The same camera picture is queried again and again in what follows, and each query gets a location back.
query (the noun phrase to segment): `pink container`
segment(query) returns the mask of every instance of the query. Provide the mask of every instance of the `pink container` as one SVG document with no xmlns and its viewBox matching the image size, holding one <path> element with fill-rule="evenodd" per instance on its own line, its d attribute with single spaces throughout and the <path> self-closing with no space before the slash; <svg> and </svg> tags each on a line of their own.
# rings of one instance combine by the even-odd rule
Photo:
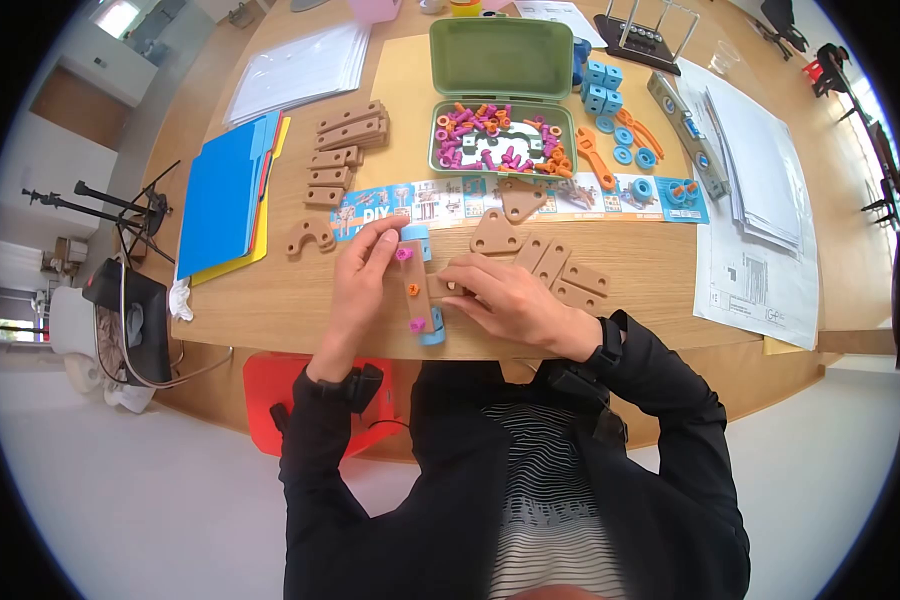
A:
<svg viewBox="0 0 900 600">
<path fill-rule="evenodd" d="M 400 11 L 402 0 L 348 0 L 353 18 L 360 23 L 393 21 Z"/>
</svg>

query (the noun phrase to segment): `hand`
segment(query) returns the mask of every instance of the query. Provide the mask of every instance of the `hand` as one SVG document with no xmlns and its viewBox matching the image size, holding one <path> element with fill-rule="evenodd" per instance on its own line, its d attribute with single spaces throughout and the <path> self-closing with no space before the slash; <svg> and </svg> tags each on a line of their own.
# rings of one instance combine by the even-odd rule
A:
<svg viewBox="0 0 900 600">
<path fill-rule="evenodd" d="M 312 381 L 338 383 L 350 373 L 357 346 L 384 299 L 384 271 L 396 252 L 400 228 L 410 217 L 368 222 L 336 258 L 330 325 L 307 366 Z"/>
<path fill-rule="evenodd" d="M 556 299 L 523 267 L 464 254 L 436 276 L 455 282 L 477 297 L 444 297 L 446 306 L 464 313 L 490 335 L 529 344 L 576 362 L 586 361 L 604 342 L 600 321 Z"/>
</svg>

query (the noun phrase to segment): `striped shirt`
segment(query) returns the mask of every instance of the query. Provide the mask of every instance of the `striped shirt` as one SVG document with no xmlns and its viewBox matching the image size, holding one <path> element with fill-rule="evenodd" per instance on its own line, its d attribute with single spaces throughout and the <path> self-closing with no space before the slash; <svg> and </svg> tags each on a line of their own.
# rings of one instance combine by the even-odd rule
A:
<svg viewBox="0 0 900 600">
<path fill-rule="evenodd" d="M 512 436 L 489 598 L 557 584 L 623 598 L 597 502 L 568 426 L 575 414 L 536 404 L 483 409 Z"/>
</svg>

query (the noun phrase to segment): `case lid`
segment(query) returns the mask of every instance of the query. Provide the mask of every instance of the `case lid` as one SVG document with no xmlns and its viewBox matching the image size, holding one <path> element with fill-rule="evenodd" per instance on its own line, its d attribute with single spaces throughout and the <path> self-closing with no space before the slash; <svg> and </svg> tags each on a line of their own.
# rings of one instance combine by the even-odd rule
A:
<svg viewBox="0 0 900 600">
<path fill-rule="evenodd" d="M 564 23 L 457 17 L 430 26 L 433 88 L 444 96 L 538 98 L 573 88 L 573 32 Z"/>
</svg>

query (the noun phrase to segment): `tripod stand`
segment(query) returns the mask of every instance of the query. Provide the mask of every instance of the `tripod stand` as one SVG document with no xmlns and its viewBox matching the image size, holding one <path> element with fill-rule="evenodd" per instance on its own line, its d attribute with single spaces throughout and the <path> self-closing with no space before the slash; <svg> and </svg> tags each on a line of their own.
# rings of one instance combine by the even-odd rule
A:
<svg viewBox="0 0 900 600">
<path fill-rule="evenodd" d="M 156 254 L 160 255 L 163 258 L 166 258 L 170 264 L 177 264 L 173 258 L 164 252 L 162 249 L 156 246 L 153 242 L 153 238 L 156 233 L 160 230 L 160 226 L 163 224 L 163 218 L 166 215 L 173 214 L 174 210 L 168 206 L 167 204 L 167 196 L 165 194 L 158 194 L 156 192 L 156 183 L 160 181 L 163 176 L 170 173 L 171 170 L 174 169 L 177 165 L 180 164 L 180 161 L 174 162 L 169 165 L 169 167 L 161 174 L 156 176 L 156 179 L 147 184 L 140 193 L 136 195 L 131 201 L 126 201 L 115 196 L 110 196 L 107 193 L 95 190 L 91 187 L 87 187 L 84 181 L 77 181 L 76 186 L 73 186 L 73 193 L 77 196 L 89 196 L 90 198 L 96 198 L 97 200 L 102 200 L 108 204 L 114 205 L 116 207 L 120 207 L 120 213 L 117 215 L 111 215 L 102 210 L 96 210 L 94 208 L 89 208 L 82 204 L 76 204 L 71 201 L 67 201 L 63 198 L 60 198 L 60 194 L 56 192 L 50 192 L 49 194 L 40 194 L 36 190 L 28 190 L 24 188 L 21 192 L 22 194 L 30 197 L 30 203 L 33 204 L 34 201 L 39 202 L 42 205 L 46 205 L 48 207 L 54 207 L 56 209 L 70 209 L 75 210 L 77 212 L 82 212 L 83 214 L 92 215 L 94 217 L 99 217 L 100 219 L 105 219 L 106 221 L 112 221 L 116 224 L 117 228 L 117 236 L 120 238 L 120 248 L 123 250 L 123 256 L 126 259 L 127 266 L 130 266 L 132 269 L 132 265 L 130 264 L 131 252 L 136 248 L 137 242 L 143 242 L 145 246 L 148 248 L 152 248 Z M 136 201 L 139 200 L 142 196 L 146 195 L 146 206 L 141 206 L 136 204 Z M 131 211 L 135 213 L 133 216 L 138 217 L 142 220 L 142 222 L 131 221 L 127 218 L 127 212 Z M 124 232 L 130 233 L 133 236 L 133 242 L 130 244 L 130 247 L 127 247 L 127 243 L 124 241 Z"/>
</svg>

